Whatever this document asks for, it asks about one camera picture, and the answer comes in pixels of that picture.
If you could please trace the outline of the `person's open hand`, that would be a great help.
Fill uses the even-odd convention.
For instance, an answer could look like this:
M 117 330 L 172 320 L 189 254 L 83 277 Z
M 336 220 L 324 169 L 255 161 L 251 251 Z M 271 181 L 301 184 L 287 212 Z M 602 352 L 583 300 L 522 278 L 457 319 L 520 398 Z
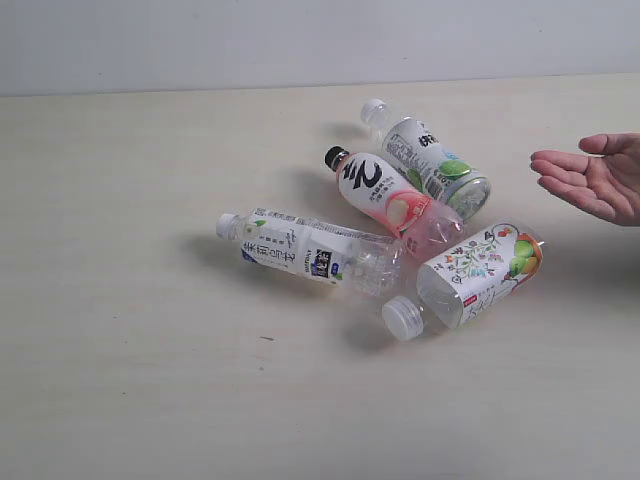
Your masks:
M 530 168 L 538 185 L 579 210 L 609 223 L 639 225 L 639 135 L 596 134 L 581 152 L 537 151 Z

